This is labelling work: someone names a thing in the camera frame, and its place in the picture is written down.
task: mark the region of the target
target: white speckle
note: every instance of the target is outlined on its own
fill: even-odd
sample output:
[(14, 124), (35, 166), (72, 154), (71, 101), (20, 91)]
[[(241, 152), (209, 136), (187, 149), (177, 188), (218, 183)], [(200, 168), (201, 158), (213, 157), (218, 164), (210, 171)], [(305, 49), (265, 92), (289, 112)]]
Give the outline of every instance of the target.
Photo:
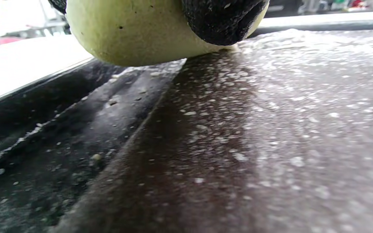
[(204, 182), (204, 179), (203, 178), (195, 178), (195, 183), (197, 184), (201, 184)]
[(299, 191), (299, 190), (302, 189), (300, 186), (297, 186), (297, 185), (292, 185), (291, 188), (292, 188), (293, 190), (296, 190), (296, 191)]
[(315, 192), (317, 196), (322, 199), (328, 199), (330, 197), (329, 189), (326, 186), (319, 186), (315, 188)]
[(296, 156), (290, 159), (290, 163), (293, 166), (296, 167), (303, 167), (305, 165), (305, 162), (303, 161), (303, 158), (300, 156)]
[(346, 105), (346, 107), (351, 108), (351, 109), (358, 109), (358, 105)]
[(342, 225), (342, 230), (351, 232), (354, 231), (354, 228), (351, 225)]
[(252, 183), (248, 183), (248, 184), (247, 184), (247, 188), (255, 189), (255, 188), (257, 188), (257, 185), (252, 184)]
[(267, 180), (265, 180), (265, 181), (261, 181), (260, 184), (263, 185), (264, 187), (271, 187), (270, 182), (267, 181)]
[(4, 168), (1, 168), (1, 169), (0, 169), (0, 175), (1, 175), (1, 174), (4, 174), (4, 173), (5, 173), (5, 169), (4, 169)]
[(309, 155), (320, 157), (320, 153), (317, 150), (309, 150)]
[(304, 96), (302, 96), (302, 97), (297, 97), (297, 98), (290, 98), (291, 100), (293, 100), (293, 101), (301, 101), (301, 100), (304, 100), (305, 99), (305, 97)]
[(319, 121), (316, 120), (314, 117), (310, 117), (309, 120), (312, 121), (312, 122), (315, 122), (315, 123), (319, 122)]
[(339, 117), (339, 113), (337, 113), (337, 112), (331, 112), (331, 113), (329, 113), (329, 116), (330, 117), (334, 117), (334, 118), (338, 118)]
[(186, 112), (184, 113), (184, 115), (186, 116), (190, 116), (190, 115), (195, 115), (197, 112)]
[(322, 229), (320, 227), (311, 227), (312, 233), (322, 233)]
[(234, 154), (232, 154), (232, 156), (235, 159), (237, 159), (238, 161), (248, 161), (248, 158), (245, 155), (241, 154), (241, 153), (234, 153)]
[(207, 129), (208, 127), (206, 127), (205, 125), (197, 125), (197, 128), (204, 130), (204, 129)]

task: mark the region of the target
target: dark surface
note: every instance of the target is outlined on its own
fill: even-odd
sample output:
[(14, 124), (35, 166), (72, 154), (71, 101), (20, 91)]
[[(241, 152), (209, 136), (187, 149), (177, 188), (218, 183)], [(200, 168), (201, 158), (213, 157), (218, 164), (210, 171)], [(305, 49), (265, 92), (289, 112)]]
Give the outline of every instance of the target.
[[(109, 81), (89, 94), (92, 89), (85, 88), (84, 79), (109, 80), (111, 75), (122, 71), (120, 67), (95, 61), (63, 74), (60, 77), (63, 81), (54, 86), (50, 82), (33, 89), (40, 92), (39, 98), (12, 102), (12, 105), (30, 108), (27, 104), (31, 100), (38, 101), (40, 109), (46, 111), (39, 112), (37, 116), (40, 118), (29, 119), (29, 112), (10, 107), (12, 111), (22, 111), (24, 120), (29, 120), (22, 126), (48, 123), (40, 126), (40, 131), (21, 145), (13, 147), (0, 163), (0, 169), (4, 169), (0, 175), (0, 232), (41, 232), (57, 223), (64, 211), (84, 192), (87, 182), (104, 168), (146, 118), (165, 90), (172, 75), (151, 78), (154, 69), (162, 71), (160, 66), (156, 66), (133, 71), (130, 75), (122, 74), (117, 80), (111, 79), (114, 82)], [(56, 98), (47, 98), (44, 93)], [(67, 108), (67, 101), (73, 98), (76, 98), (74, 104)], [(56, 108), (59, 99), (65, 108), (61, 111)], [(99, 154), (101, 159), (91, 159), (95, 154)]]
[(44, 231), (94, 184), (59, 232), (373, 233), (373, 31), (240, 47), (127, 70), (45, 125), (0, 175), (0, 232)]
[(52, 232), (373, 233), (373, 31), (239, 46), (188, 59)]
[(0, 168), (19, 159), (17, 150), (39, 143), (40, 134), (27, 133), (38, 131), (42, 124), (105, 84), (111, 74), (123, 70), (92, 59), (0, 97)]

